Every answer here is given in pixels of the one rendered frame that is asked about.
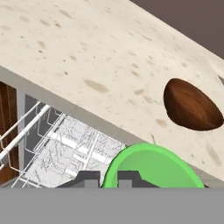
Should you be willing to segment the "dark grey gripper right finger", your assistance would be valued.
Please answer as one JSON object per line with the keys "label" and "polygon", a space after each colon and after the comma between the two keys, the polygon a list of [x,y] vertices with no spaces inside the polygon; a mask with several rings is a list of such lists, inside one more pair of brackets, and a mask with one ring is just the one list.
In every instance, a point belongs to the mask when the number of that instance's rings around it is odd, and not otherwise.
{"label": "dark grey gripper right finger", "polygon": [[119,188],[158,188],[157,185],[142,179],[138,171],[119,171],[117,186]]}

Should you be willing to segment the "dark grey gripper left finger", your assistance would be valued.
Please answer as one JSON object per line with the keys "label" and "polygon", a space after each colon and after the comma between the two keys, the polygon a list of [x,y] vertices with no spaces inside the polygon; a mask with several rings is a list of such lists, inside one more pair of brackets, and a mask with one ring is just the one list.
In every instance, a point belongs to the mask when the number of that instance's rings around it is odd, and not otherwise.
{"label": "dark grey gripper left finger", "polygon": [[59,188],[99,188],[100,178],[101,173],[99,171],[80,171],[75,179],[60,185]]}

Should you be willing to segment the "brown wooden bowl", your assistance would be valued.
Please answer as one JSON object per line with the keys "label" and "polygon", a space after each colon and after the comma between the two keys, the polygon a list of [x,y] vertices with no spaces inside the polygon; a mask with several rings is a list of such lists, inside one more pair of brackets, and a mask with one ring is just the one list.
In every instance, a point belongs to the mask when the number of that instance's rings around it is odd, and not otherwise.
{"label": "brown wooden bowl", "polygon": [[164,107],[168,117],[189,130],[215,130],[224,124],[216,104],[200,89],[179,78],[170,79],[164,88]]}

